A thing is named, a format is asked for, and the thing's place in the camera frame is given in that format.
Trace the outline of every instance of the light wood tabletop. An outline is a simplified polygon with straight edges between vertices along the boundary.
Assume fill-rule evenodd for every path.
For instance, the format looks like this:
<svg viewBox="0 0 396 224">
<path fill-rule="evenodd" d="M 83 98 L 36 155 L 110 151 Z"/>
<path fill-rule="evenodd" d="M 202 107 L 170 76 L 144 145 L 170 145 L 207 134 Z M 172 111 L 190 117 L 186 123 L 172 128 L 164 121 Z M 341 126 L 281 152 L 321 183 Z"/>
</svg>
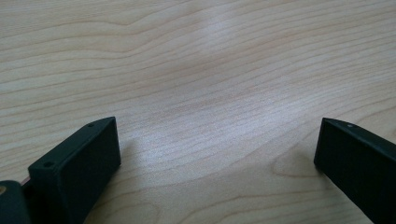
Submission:
<svg viewBox="0 0 396 224">
<path fill-rule="evenodd" d="M 117 118 L 88 224 L 371 223 L 313 158 L 323 117 L 396 143 L 396 1 L 5 0 L 0 94 L 2 180 Z"/>
</svg>

